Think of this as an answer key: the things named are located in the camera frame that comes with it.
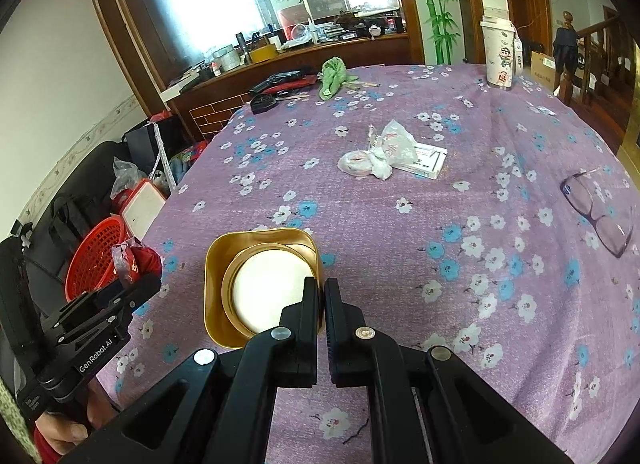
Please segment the person's left hand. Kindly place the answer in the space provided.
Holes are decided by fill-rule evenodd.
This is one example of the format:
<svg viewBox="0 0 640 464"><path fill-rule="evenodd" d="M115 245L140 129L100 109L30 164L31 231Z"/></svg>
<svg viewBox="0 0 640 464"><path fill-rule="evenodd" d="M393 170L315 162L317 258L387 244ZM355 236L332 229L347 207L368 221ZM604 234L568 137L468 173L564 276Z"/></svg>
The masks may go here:
<svg viewBox="0 0 640 464"><path fill-rule="evenodd" d="M117 415L110 397L98 380L88 384L87 418L98 430ZM63 415L43 413L35 423L34 443L43 463L57 463L62 455L75 449L88 438L85 425Z"/></svg>

